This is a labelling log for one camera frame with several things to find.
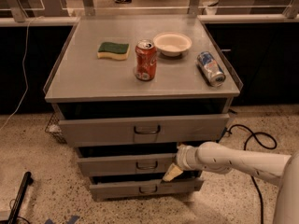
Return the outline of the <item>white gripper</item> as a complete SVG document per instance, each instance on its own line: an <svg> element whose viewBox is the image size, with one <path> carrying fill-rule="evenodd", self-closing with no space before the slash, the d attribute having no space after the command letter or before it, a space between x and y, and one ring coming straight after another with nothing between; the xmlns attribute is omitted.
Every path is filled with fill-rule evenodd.
<svg viewBox="0 0 299 224"><path fill-rule="evenodd" d="M181 175L183 171L199 170L199 162L196 159L197 147L187 146L183 143L177 143L177 149L177 164L172 163L169 166L163 177L164 182L172 181L174 178Z"/></svg>

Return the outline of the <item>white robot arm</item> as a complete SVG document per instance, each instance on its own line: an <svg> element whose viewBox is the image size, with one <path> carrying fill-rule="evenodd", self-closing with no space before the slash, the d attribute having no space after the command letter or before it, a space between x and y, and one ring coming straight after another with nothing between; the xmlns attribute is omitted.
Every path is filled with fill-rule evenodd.
<svg viewBox="0 0 299 224"><path fill-rule="evenodd" d="M215 142L179 145L163 181L184 171L227 174L232 169L278 187L273 224L299 224L299 152L292 155L237 150Z"/></svg>

